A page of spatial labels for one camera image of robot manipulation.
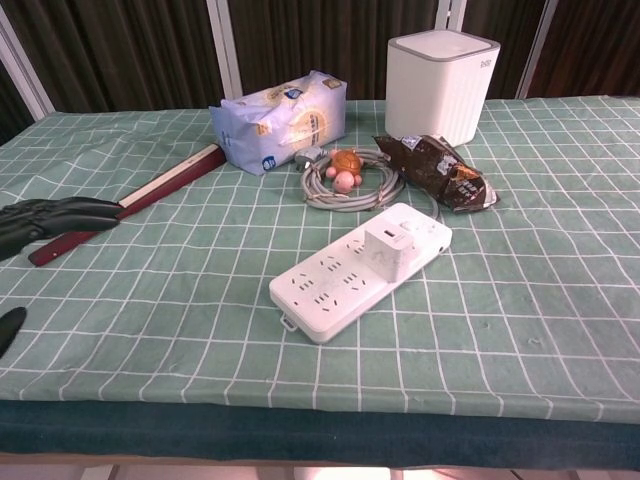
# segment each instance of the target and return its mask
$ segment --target green checkered tablecloth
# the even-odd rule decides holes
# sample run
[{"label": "green checkered tablecloth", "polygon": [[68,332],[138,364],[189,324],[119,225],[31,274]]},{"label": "green checkered tablecloth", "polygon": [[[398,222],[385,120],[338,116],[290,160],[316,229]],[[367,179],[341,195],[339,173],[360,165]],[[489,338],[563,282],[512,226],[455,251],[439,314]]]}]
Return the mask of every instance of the green checkered tablecloth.
[{"label": "green checkered tablecloth", "polygon": [[[337,144],[376,148],[383,112],[350,102]],[[639,132],[638,99],[487,101],[458,151],[500,203],[445,209],[450,250],[324,346],[269,281],[377,212],[226,164],[44,268],[41,243],[0,264],[0,312],[29,311],[0,398],[640,423]],[[214,140],[206,110],[56,113],[0,147],[0,205],[117,200]]]}]

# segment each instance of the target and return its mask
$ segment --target plastic packaging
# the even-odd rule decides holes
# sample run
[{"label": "plastic packaging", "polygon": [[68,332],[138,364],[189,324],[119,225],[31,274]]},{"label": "plastic packaging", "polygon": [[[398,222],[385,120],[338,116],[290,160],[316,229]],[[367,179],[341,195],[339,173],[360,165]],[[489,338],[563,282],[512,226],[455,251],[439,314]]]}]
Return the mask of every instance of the plastic packaging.
[{"label": "plastic packaging", "polygon": [[444,138],[374,137],[390,165],[412,185],[454,213],[475,212],[500,201],[482,172],[468,166]]},{"label": "plastic packaging", "polygon": [[263,175],[310,146],[345,134],[347,84],[312,70],[308,75],[209,107],[227,161]]}]

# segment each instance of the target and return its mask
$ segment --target small figurine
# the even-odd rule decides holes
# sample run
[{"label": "small figurine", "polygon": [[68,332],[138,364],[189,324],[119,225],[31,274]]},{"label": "small figurine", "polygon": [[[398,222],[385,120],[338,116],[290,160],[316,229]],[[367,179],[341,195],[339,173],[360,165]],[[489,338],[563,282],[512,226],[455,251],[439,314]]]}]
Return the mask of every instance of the small figurine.
[{"label": "small figurine", "polygon": [[333,189],[347,194],[354,186],[362,183],[360,169],[363,161],[353,150],[332,150],[331,166],[327,168],[327,178],[333,178]]}]

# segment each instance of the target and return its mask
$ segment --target electrical outlet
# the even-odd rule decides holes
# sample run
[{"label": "electrical outlet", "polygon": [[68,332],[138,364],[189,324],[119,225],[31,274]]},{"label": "electrical outlet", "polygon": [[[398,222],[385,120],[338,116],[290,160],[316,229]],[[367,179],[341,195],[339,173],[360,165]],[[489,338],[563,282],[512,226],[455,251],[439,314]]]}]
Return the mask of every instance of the electrical outlet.
[{"label": "electrical outlet", "polygon": [[451,244],[451,230],[396,203],[269,284],[285,325],[335,337]]}]

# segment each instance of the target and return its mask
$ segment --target coiled white cable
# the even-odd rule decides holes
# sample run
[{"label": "coiled white cable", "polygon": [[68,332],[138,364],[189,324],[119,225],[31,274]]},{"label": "coiled white cable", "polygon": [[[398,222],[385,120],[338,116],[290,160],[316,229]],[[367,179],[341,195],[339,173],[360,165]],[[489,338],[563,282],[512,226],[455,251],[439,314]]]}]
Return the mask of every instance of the coiled white cable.
[{"label": "coiled white cable", "polygon": [[382,182],[377,190],[359,196],[336,193],[323,185],[323,177],[331,163],[329,155],[324,155],[309,165],[302,173],[301,185],[305,202],[315,208],[337,212],[357,212],[371,210],[386,205],[396,198],[405,186],[404,179],[393,170],[387,156],[376,150],[354,149],[362,161],[362,168],[377,168],[382,173]]}]

